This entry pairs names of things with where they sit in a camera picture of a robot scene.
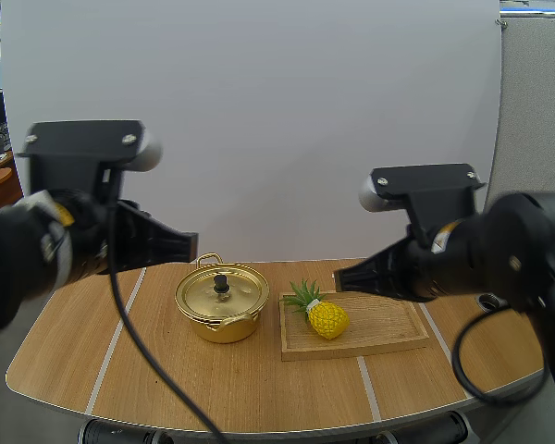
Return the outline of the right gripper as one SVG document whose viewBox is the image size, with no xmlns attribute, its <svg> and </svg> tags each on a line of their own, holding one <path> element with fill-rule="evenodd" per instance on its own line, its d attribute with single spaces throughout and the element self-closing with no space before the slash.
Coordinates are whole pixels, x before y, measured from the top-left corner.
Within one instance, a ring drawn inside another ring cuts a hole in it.
<svg viewBox="0 0 555 444">
<path fill-rule="evenodd" d="M 361 292 L 411 302 L 431 302 L 438 288 L 426 269 L 427 254 L 406 238 L 357 265 L 333 272 L 336 292 Z"/>
</svg>

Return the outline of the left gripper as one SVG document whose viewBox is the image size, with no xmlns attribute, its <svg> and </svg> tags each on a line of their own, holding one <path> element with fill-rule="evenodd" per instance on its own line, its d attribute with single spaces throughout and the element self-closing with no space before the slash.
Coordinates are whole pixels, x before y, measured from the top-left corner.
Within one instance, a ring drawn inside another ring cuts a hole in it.
<svg viewBox="0 0 555 444">
<path fill-rule="evenodd" d="M 115 260 L 118 272 L 167 263 L 190 263 L 198 253 L 199 234 L 177 231 L 156 220 L 145 211 L 138 212 L 137 222 L 133 210 L 136 202 L 117 201 L 115 218 Z M 138 240 L 137 255 L 134 251 Z"/>
</svg>

